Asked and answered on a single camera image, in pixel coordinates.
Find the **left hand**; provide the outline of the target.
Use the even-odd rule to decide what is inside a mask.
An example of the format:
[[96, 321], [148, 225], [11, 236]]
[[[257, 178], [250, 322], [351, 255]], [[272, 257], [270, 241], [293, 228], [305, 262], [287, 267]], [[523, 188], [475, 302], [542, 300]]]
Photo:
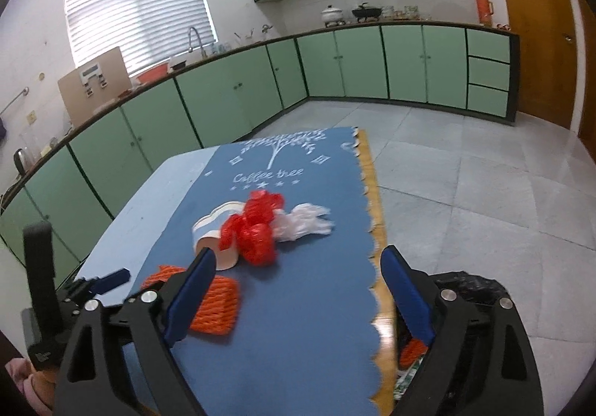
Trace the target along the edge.
[[60, 370], [57, 366], [49, 366], [39, 371], [28, 359], [16, 357], [9, 360], [4, 369], [37, 415], [53, 414], [54, 394]]

